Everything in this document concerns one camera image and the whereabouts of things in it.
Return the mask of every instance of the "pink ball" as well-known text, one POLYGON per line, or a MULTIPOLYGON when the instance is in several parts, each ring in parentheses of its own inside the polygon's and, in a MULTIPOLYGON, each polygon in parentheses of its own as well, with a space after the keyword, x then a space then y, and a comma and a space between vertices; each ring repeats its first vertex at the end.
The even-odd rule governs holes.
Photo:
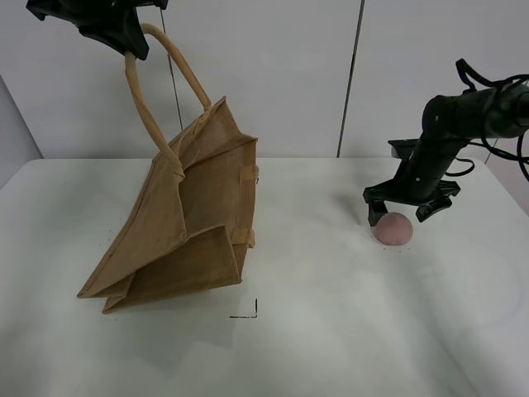
POLYGON ((403 246, 413 236, 413 226, 401 213, 386 213, 373 228, 374 237, 386 246, 403 246))

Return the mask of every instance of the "black cable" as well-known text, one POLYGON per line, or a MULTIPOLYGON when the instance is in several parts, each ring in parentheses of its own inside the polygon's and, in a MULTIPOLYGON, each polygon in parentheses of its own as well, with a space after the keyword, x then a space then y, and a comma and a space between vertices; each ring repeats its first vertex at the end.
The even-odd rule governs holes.
POLYGON ((465 92, 473 93, 476 91, 476 86, 474 83, 472 83, 469 79, 469 76, 474 79, 474 81, 477 81, 484 87, 492 88, 494 87, 495 82, 487 80, 485 77, 483 77, 481 74, 476 72, 464 59, 460 59, 457 62, 455 62, 455 67, 457 68, 457 73, 460 76, 460 79, 463 83, 469 86, 468 90, 465 90, 465 92))
POLYGON ((464 170, 461 172, 445 172, 446 176, 451 176, 452 178, 465 176, 465 175, 470 174, 472 171, 474 171, 474 168, 476 168, 476 164, 474 164, 474 162, 471 159, 459 159, 457 157, 455 159, 460 161, 461 163, 470 163, 471 166, 467 170, 464 170))
MULTIPOLYGON (((522 145, 524 136, 525 134, 518 137, 518 143, 516 145, 516 153, 520 159, 522 158, 522 145)), ((522 170, 523 176, 525 176, 527 182, 529 182, 529 172, 527 172, 526 163, 523 160, 519 160, 518 165, 520 165, 520 170, 522 170)))
MULTIPOLYGON (((483 143, 478 143, 478 142, 469 142, 469 145, 472 145, 472 146, 479 146, 479 147, 484 147, 484 148, 487 147, 487 146, 485 146, 483 143)), ((495 147, 494 149, 496 149, 496 150, 499 151, 499 152, 502 152, 503 154, 507 154, 507 155, 509 154, 508 151, 504 151, 504 150, 502 150, 502 149, 498 149, 497 147, 495 147)), ((522 162, 523 162, 524 164, 529 165, 529 160, 523 160, 522 162)))
POLYGON ((526 82, 528 80, 529 80, 529 74, 518 74, 516 76, 509 77, 508 79, 505 79, 505 80, 502 80, 502 81, 499 81, 499 82, 495 82, 495 84, 497 84, 497 88, 496 88, 496 92, 494 93, 493 102, 488 107, 487 111, 484 114, 484 122, 483 122, 482 130, 481 130, 481 142, 483 143, 483 146, 485 148, 487 148, 487 150, 490 151, 493 155, 495 155, 497 157, 501 157, 502 159, 505 159, 505 160, 520 162, 520 161, 529 160, 529 157, 527 157, 527 156, 524 157, 523 155, 514 155, 513 153, 509 153, 508 151, 502 151, 500 149, 492 147, 487 142, 487 138, 486 138, 486 122, 487 122, 488 116, 490 115, 492 110, 496 108, 496 106, 498 105, 499 101, 501 100, 502 94, 510 91, 514 87, 516 87, 516 86, 518 86, 520 84, 523 84, 524 82, 526 82), (512 81, 514 79, 520 79, 520 80, 517 81, 516 83, 513 83, 512 81), (507 87, 506 91, 503 92, 503 87, 505 86, 505 84, 509 84, 509 83, 512 83, 512 85, 510 87, 507 87))

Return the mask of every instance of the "white wall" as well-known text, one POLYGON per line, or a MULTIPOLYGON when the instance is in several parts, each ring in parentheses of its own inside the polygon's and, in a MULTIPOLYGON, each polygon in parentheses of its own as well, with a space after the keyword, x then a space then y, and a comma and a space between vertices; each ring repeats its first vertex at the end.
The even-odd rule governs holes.
MULTIPOLYGON (((0 5, 0 74, 44 157, 151 157, 150 140, 126 84, 123 56, 57 18, 39 21, 26 1, 0 5)), ((139 9, 161 26, 160 10, 139 9)), ((179 131, 167 55, 150 43, 139 62, 143 89, 170 139, 179 131)))
MULTIPOLYGON (((0 73, 45 157, 150 157, 123 58, 68 22, 38 21, 25 1, 0 6, 0 73)), ((334 156, 360 0, 171 0, 164 12, 212 98, 228 97, 260 155, 334 156)), ((139 8, 161 26, 160 11, 139 8)), ((180 130, 162 47, 141 62, 145 95, 168 138, 180 130)), ((183 124, 200 112, 176 73, 183 124)))
POLYGON ((27 161, 38 158, 41 153, 0 77, 0 188, 27 161))
MULTIPOLYGON (((516 153, 516 146, 516 139, 501 140, 496 145, 499 149, 511 153, 516 153)), ((524 146, 523 155, 529 155, 529 140, 525 140, 524 146)), ((493 171, 493 174, 496 175, 496 178, 498 178, 503 187, 511 194, 512 198, 529 215, 529 182, 523 177, 518 163, 491 155, 487 161, 487 166, 493 171)))
MULTIPOLYGON (((178 0, 167 32, 261 156, 336 155, 360 0, 178 0)), ((201 111, 176 74, 184 124, 201 111)))
POLYGON ((526 72, 527 15, 527 0, 366 0, 341 155, 388 156, 387 140, 418 137, 427 101, 465 88, 459 58, 490 79, 526 72))

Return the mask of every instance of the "bag handle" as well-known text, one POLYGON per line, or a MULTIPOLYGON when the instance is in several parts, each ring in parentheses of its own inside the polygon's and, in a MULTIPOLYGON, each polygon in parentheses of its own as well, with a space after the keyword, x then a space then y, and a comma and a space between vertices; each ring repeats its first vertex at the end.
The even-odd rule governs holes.
MULTIPOLYGON (((195 92, 198 97, 198 100, 204 107, 204 113, 198 118, 197 123, 194 128, 194 133, 198 132, 205 121, 209 118, 209 113, 211 111, 212 103, 206 95, 206 92, 198 82, 193 71, 189 67, 188 63, 183 58, 179 49, 176 48, 176 45, 156 26, 153 26, 149 23, 142 23, 141 30, 147 34, 153 36, 158 40, 161 45, 167 50, 169 56, 173 59, 174 63, 179 67, 184 78, 188 81, 189 85, 195 92)), ((150 137, 158 146, 166 160, 170 163, 173 168, 173 172, 177 176, 178 182, 183 179, 183 168, 182 163, 178 156, 173 152, 169 147, 169 144, 164 138, 158 123, 155 118, 152 116, 149 108, 145 104, 145 98, 141 92, 140 81, 138 79, 138 72, 136 69, 136 57, 131 52, 125 53, 125 75, 126 81, 129 84, 131 89, 132 99, 136 105, 136 109, 140 114, 141 120, 145 125, 145 129, 149 132, 150 137)))

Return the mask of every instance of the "white table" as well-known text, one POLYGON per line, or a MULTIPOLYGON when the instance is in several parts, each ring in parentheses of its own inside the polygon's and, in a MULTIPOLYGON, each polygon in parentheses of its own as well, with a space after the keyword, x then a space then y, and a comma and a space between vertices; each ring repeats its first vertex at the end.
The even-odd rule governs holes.
POLYGON ((392 159, 259 160, 241 285, 101 314, 77 299, 149 160, 34 160, 0 190, 1 396, 528 395, 529 219, 478 164, 385 247, 392 159), (259 315, 251 315, 254 300, 259 315))

